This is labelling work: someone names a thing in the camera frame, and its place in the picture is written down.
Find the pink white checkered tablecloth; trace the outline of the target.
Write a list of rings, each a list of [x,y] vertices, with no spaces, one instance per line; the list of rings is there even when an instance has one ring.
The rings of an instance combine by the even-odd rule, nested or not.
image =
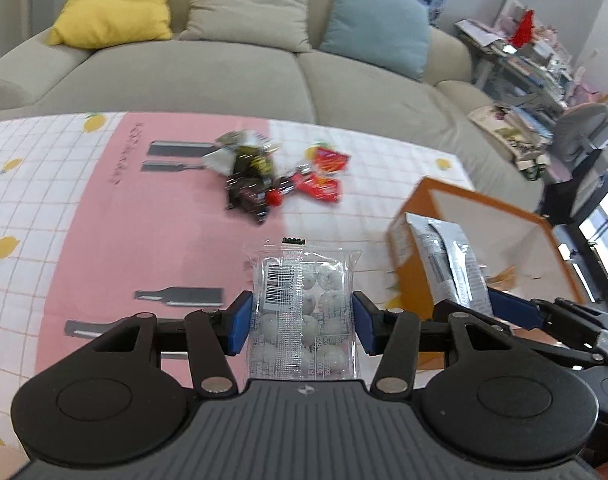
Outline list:
[[[296,193],[258,224],[227,209],[214,171],[194,162],[180,172],[144,170],[156,141],[210,144],[234,130],[275,140],[279,174],[320,142],[346,154],[340,201]],[[162,113],[0,122],[0,444],[18,443],[9,414],[19,386],[80,348],[67,322],[185,313],[137,299],[141,290],[217,288],[231,300],[249,283],[249,246],[294,236],[355,250],[358,285],[386,304],[393,291],[384,234],[426,177],[471,186],[442,148],[298,122]]]

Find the grey office chair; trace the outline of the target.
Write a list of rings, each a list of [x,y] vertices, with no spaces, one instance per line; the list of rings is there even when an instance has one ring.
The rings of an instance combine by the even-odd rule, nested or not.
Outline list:
[[[608,174],[608,105],[584,103],[558,118],[549,146],[550,165],[543,173],[538,209],[551,226],[575,220]]]

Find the mixed fruit chips bag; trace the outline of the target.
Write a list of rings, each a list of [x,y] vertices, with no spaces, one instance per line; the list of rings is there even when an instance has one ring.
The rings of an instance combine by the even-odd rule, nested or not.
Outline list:
[[[459,224],[406,214],[429,285],[432,304],[450,300],[490,315],[492,307],[482,271]]]

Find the white blue snack bag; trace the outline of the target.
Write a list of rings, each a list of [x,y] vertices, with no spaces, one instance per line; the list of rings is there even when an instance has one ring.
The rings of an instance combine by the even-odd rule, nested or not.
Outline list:
[[[251,155],[271,156],[281,148],[278,141],[254,130],[229,131],[215,142],[216,150],[202,157],[202,164],[221,176],[230,177],[238,155],[246,150]]]

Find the light blue cushion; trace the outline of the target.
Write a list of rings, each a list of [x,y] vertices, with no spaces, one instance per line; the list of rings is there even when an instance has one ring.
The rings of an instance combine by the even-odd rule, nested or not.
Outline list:
[[[319,49],[420,81],[431,41],[415,0],[333,0]]]

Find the red spicy strip packet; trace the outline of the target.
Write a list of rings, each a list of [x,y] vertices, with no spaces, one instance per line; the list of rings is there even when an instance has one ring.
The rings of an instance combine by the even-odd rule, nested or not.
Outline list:
[[[299,192],[314,200],[338,203],[343,195],[341,177],[350,161],[351,156],[336,151],[333,146],[312,145],[296,166],[292,181]]]

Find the beige sofa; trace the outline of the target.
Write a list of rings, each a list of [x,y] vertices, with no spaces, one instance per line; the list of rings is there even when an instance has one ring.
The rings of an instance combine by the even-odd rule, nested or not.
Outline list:
[[[0,58],[0,122],[83,112],[182,112],[283,119],[385,136],[456,155],[482,194],[534,210],[525,179],[468,119],[488,104],[459,39],[430,32],[421,80],[325,53],[333,0],[308,0],[306,53],[185,40],[189,0],[168,0],[174,37],[98,51],[50,46],[46,32]]]

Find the floral tote bag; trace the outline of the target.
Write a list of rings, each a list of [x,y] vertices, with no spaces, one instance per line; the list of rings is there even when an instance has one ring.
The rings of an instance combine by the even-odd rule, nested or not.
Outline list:
[[[520,107],[500,103],[476,108],[468,113],[468,119],[508,155],[509,162],[526,180],[542,177],[551,162],[548,150],[553,134],[541,122]]]

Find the yellow cushion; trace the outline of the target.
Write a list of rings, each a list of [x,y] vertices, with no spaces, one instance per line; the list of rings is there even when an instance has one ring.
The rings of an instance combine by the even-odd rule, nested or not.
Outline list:
[[[171,38],[168,0],[66,0],[47,44],[100,50]]]

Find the black yellow snack bag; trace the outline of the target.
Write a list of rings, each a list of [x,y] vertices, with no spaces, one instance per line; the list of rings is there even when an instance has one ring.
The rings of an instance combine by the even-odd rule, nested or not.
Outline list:
[[[275,179],[272,158],[264,148],[240,146],[226,181],[227,208],[241,208],[258,224],[263,224],[269,215],[267,194],[273,189]]]

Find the orange cardboard box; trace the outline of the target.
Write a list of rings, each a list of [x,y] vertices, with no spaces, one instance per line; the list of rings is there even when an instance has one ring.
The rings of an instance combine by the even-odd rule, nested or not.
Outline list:
[[[425,178],[385,234],[397,278],[399,307],[423,321],[433,316],[437,299],[411,228],[410,220],[415,217],[460,226],[482,273],[487,278],[502,278],[501,283],[491,282],[492,288],[525,300],[561,297],[577,304],[588,301],[546,220],[501,200]]]

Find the clear rice cake bag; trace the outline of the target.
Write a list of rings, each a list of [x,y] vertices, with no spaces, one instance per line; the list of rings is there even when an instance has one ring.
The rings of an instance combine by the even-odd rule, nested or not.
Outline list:
[[[360,250],[286,238],[247,246],[245,253],[253,285],[247,377],[357,378],[351,294]]]

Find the cluttered side shelf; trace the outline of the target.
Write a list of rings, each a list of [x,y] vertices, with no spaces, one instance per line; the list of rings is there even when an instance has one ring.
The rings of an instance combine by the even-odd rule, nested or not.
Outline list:
[[[531,40],[520,47],[512,44],[528,11],[518,0],[504,0],[494,23],[464,18],[456,22],[456,32],[471,51],[478,90],[552,122],[568,110],[575,89],[572,56],[558,42],[556,30],[538,20],[532,21]]]

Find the beige cushion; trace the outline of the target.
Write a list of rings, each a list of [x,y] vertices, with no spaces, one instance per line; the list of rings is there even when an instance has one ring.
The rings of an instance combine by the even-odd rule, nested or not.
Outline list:
[[[308,0],[189,0],[180,38],[306,53],[307,20]]]

